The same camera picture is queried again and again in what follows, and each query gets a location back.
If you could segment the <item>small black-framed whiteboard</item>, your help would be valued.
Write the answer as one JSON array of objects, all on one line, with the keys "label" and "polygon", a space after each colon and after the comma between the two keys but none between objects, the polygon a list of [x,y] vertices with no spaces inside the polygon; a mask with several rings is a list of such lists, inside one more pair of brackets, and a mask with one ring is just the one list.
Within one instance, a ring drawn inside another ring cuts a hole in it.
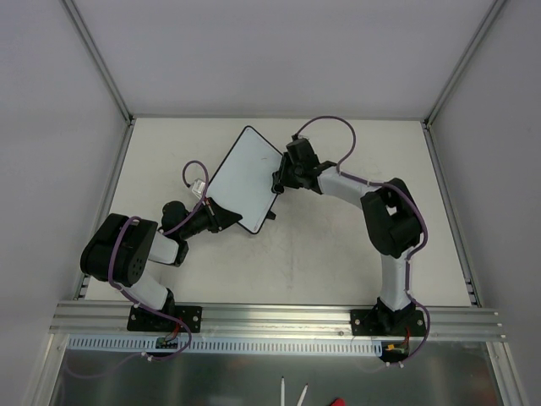
[{"label": "small black-framed whiteboard", "polygon": [[272,174],[281,159],[282,154],[260,132],[246,126],[217,168],[206,196],[241,215],[238,224],[257,234],[276,201]]}]

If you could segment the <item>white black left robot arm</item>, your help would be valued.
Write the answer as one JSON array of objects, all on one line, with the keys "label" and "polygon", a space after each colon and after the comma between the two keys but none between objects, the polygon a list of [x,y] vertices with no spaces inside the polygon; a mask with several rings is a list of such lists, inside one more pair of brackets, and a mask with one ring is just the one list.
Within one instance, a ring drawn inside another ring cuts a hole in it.
[{"label": "white black left robot arm", "polygon": [[180,201],[168,202],[161,223],[113,213],[84,248],[80,269],[147,311],[156,329],[166,330],[177,319],[174,294],[145,270],[147,263],[179,267],[189,252],[188,239],[204,231],[219,233],[242,219],[211,198],[192,211]]}]

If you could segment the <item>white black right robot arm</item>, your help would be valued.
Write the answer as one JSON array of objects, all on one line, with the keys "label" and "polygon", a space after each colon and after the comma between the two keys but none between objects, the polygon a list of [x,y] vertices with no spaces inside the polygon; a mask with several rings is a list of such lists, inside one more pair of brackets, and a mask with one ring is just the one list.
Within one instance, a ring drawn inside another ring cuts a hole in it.
[{"label": "white black right robot arm", "polygon": [[426,225],[405,183],[393,178],[372,184],[341,173],[334,162],[321,162],[308,140],[294,135],[272,174],[272,192],[280,195],[285,189],[309,189],[363,212],[369,240],[380,253],[382,285],[361,325],[377,335],[394,335],[406,328],[416,310],[409,293],[410,260],[423,247]]}]

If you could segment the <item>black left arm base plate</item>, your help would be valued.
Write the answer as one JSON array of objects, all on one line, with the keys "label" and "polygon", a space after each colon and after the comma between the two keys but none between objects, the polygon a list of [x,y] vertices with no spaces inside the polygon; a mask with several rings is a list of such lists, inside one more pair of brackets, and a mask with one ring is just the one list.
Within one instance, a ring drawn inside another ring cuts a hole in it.
[{"label": "black left arm base plate", "polygon": [[173,332],[178,326],[179,332],[186,332],[173,318],[182,321],[192,333],[200,333],[203,308],[193,305],[175,305],[172,315],[163,317],[140,307],[130,308],[127,330],[129,332]]}]

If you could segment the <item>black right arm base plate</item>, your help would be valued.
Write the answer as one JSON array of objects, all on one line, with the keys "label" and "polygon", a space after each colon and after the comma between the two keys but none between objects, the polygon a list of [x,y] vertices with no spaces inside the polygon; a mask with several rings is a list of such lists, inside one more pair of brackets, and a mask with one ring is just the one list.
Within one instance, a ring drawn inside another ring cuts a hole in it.
[{"label": "black right arm base plate", "polygon": [[349,312],[352,335],[355,337],[422,337],[426,332],[426,321],[421,310],[415,310],[400,321],[389,321],[387,326],[377,319],[374,309],[353,309]]}]

